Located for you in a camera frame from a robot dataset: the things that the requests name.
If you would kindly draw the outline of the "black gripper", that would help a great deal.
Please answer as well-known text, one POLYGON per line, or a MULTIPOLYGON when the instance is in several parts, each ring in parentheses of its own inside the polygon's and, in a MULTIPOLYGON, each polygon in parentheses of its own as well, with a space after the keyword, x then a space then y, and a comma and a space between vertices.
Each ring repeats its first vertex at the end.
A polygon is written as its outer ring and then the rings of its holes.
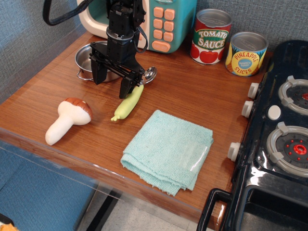
POLYGON ((108 36, 107 45, 92 42, 90 59, 94 83, 103 83, 108 70, 120 76, 120 99, 125 99, 135 86, 139 86, 145 70, 135 58, 136 53, 140 52, 138 42, 139 33, 127 38, 117 34, 108 36))

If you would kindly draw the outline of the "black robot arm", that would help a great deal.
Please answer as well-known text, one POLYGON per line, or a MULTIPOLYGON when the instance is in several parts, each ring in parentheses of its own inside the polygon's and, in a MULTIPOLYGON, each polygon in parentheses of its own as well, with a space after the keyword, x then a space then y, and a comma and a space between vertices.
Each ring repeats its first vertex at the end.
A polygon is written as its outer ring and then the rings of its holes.
POLYGON ((93 42, 90 54, 92 77, 95 84, 104 82, 107 72, 122 77, 119 98, 124 99, 135 86, 140 85, 144 68, 137 62, 140 34, 146 37, 140 25, 146 14, 141 0, 108 0, 106 2, 109 26, 107 44, 93 42))

